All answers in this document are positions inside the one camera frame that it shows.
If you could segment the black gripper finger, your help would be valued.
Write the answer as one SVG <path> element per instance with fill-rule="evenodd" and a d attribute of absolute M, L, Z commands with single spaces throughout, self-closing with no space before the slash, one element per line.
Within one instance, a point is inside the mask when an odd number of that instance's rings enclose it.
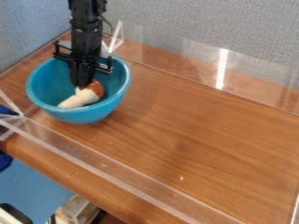
<path fill-rule="evenodd" d="M 95 65 L 89 62 L 84 64 L 84 86 L 87 86 L 92 80 L 95 75 Z"/>
<path fill-rule="evenodd" d="M 80 76 L 80 63 L 76 61 L 69 63 L 69 80 L 75 87 L 84 87 L 84 81 Z"/>

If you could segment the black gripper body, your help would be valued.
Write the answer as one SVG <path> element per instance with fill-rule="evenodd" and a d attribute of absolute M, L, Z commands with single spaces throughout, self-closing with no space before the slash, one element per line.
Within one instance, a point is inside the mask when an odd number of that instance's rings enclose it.
<path fill-rule="evenodd" d="M 71 41 L 56 39 L 53 42 L 53 57 L 67 62 L 72 61 L 95 65 L 95 71 L 103 74 L 112 73 L 112 55 L 101 46 L 101 34 L 97 28 L 91 31 L 75 29 L 71 31 Z"/>

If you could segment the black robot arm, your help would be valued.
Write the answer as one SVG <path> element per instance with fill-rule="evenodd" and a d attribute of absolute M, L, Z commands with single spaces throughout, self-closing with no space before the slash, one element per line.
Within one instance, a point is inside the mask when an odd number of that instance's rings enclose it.
<path fill-rule="evenodd" d="M 112 56 L 101 46 L 103 17 L 108 0 L 68 0 L 71 42 L 55 40 L 53 57 L 68 64 L 69 80 L 76 88 L 84 89 L 93 80 L 95 72 L 112 73 Z"/>

